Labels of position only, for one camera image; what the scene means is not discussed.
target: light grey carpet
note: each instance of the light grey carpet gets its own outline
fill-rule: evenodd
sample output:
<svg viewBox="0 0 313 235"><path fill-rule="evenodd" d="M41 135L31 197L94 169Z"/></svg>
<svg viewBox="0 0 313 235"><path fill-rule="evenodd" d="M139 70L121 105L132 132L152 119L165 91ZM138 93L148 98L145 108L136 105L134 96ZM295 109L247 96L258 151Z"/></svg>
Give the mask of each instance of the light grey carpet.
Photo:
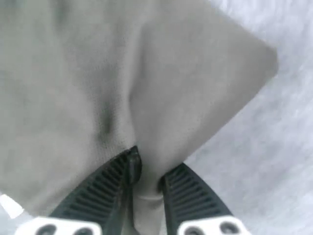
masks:
<svg viewBox="0 0 313 235"><path fill-rule="evenodd" d="M213 0L279 73L187 163L255 235L313 234L313 1Z"/></svg>

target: hole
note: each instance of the hole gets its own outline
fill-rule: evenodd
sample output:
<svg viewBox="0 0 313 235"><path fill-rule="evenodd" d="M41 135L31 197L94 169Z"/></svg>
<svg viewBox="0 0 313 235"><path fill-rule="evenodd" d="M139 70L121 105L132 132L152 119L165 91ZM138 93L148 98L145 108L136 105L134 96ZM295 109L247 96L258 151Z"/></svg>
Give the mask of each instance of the hole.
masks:
<svg viewBox="0 0 313 235"><path fill-rule="evenodd" d="M45 225L38 229L36 235L54 235L57 227L53 224Z"/></svg>
<svg viewBox="0 0 313 235"><path fill-rule="evenodd" d="M239 229L237 225L230 223L230 222L224 222L220 225L220 229L223 234L238 234Z"/></svg>
<svg viewBox="0 0 313 235"><path fill-rule="evenodd" d="M184 235L204 235L203 231L197 227L189 227Z"/></svg>
<svg viewBox="0 0 313 235"><path fill-rule="evenodd" d="M88 228L82 228L78 231L76 231L76 233L74 235L92 235L93 232L91 229Z"/></svg>

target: white plastic piece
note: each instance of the white plastic piece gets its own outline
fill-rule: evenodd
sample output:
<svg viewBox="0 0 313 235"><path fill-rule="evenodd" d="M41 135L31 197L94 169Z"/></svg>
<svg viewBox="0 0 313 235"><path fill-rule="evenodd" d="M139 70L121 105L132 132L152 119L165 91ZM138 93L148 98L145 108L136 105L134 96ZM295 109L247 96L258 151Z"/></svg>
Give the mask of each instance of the white plastic piece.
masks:
<svg viewBox="0 0 313 235"><path fill-rule="evenodd" d="M251 235L244 224L233 216L221 216L208 219L183 222L178 235Z"/></svg>
<svg viewBox="0 0 313 235"><path fill-rule="evenodd" d="M47 217L37 217L22 224L15 235L37 235L41 228L49 225L56 228L53 235L75 235L80 229L90 229L92 235L102 235L102 230L96 223Z"/></svg>
<svg viewBox="0 0 313 235"><path fill-rule="evenodd" d="M24 211L23 207L21 207L16 201L14 201L6 194L2 194L0 196L0 205L7 212L11 219L15 219Z"/></svg>

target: grey pants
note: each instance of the grey pants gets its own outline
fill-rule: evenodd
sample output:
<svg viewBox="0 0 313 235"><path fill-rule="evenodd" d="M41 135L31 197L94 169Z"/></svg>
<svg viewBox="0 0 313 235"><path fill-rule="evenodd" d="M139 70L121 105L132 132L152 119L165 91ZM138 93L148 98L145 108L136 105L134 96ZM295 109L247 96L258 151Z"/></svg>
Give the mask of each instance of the grey pants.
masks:
<svg viewBox="0 0 313 235"><path fill-rule="evenodd" d="M137 145L135 224L157 234L160 176L276 70L273 49L205 0L2 1L0 190L47 215Z"/></svg>

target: floor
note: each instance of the floor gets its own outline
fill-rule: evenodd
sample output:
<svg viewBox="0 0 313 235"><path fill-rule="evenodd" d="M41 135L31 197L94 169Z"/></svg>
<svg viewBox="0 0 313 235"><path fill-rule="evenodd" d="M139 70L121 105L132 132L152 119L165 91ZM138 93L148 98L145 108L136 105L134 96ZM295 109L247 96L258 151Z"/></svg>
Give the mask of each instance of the floor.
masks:
<svg viewBox="0 0 313 235"><path fill-rule="evenodd" d="M313 2L212 0L277 48L279 73L186 162L254 235L313 233Z"/></svg>

